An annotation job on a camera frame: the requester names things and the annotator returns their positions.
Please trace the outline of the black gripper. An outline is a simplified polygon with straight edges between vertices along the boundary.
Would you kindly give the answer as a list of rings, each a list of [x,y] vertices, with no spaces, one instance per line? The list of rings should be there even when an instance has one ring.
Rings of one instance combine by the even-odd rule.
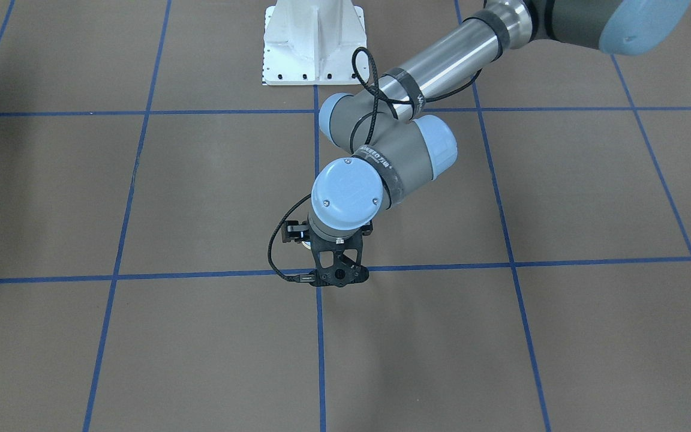
[[[309,224],[307,221],[298,222],[296,220],[283,221],[281,227],[282,242],[310,245]]]

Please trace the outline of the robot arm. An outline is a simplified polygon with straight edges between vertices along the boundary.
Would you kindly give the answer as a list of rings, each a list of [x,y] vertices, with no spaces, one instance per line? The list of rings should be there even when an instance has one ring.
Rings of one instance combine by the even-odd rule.
[[[688,1],[486,1],[457,28],[356,95],[326,99],[319,126],[348,156],[328,164],[307,219],[283,217],[284,242],[340,244],[452,167],[457,142],[429,104],[468,89],[507,51],[535,40],[641,55],[674,30]]]

